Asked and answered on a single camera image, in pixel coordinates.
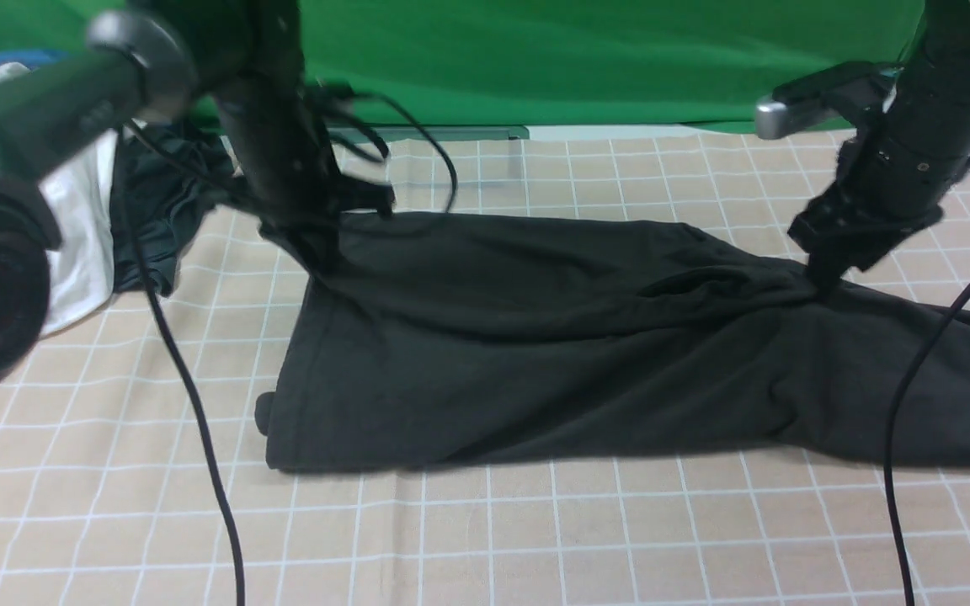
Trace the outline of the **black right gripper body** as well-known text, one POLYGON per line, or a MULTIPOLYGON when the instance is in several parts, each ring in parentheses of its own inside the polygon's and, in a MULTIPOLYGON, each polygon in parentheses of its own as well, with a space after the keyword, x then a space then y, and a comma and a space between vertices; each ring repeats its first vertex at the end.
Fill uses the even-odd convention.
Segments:
POLYGON ((840 189, 809 200, 786 234, 807 253, 806 279, 818 291, 838 287, 852 268, 867 271, 919 231, 943 218, 939 206, 914 218, 867 212, 840 189))

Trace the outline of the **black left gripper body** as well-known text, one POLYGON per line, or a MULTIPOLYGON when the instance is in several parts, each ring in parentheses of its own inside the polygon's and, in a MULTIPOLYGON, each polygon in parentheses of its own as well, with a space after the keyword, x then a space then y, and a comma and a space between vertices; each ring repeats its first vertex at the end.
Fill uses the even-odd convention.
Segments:
POLYGON ((340 234, 351 231, 343 215, 392 217, 394 189, 342 173, 262 178, 237 189, 237 207, 258 217, 259 234, 302 268, 324 274, 338 264, 340 234))

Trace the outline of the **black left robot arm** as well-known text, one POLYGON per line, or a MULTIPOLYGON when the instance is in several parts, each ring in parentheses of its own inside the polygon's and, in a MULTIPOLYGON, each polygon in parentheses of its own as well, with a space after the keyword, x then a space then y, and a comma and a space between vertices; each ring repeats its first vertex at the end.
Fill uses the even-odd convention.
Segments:
POLYGON ((366 126, 346 114, 349 88, 305 85, 296 1, 131 1, 98 15, 86 42, 0 82, 0 380, 38 341, 46 254, 64 241, 40 184, 128 120, 174 120, 211 96, 250 187, 240 204, 277 230, 319 230, 321 256, 344 212, 392 214, 392 188, 338 168, 326 120, 366 126))

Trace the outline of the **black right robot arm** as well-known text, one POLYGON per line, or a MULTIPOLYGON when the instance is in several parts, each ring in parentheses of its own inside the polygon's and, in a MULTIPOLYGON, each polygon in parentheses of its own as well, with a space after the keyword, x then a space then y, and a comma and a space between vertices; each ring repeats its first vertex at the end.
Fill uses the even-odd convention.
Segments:
POLYGON ((919 46, 896 72, 848 61, 771 93, 800 111, 786 121, 788 135, 831 116, 855 128, 834 180, 788 231, 821 291, 938 223, 941 200, 970 172, 970 1, 928 1, 925 22, 919 46))

